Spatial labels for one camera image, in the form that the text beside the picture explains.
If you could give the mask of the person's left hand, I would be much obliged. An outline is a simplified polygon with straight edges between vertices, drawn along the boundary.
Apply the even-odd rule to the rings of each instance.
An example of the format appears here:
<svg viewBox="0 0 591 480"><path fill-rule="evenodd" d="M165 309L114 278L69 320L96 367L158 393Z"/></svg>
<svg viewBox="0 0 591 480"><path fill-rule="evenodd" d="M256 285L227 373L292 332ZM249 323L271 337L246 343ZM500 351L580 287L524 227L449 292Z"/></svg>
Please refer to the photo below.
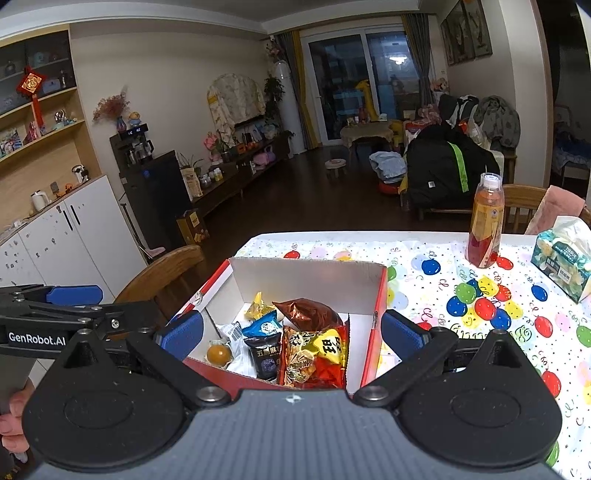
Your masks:
<svg viewBox="0 0 591 480"><path fill-rule="evenodd" d="M29 443L23 432L22 417L34 390L33 382L28 379L24 387L10 397L8 412L1 415L2 446L22 463L28 460L27 451L29 450Z"/></svg>

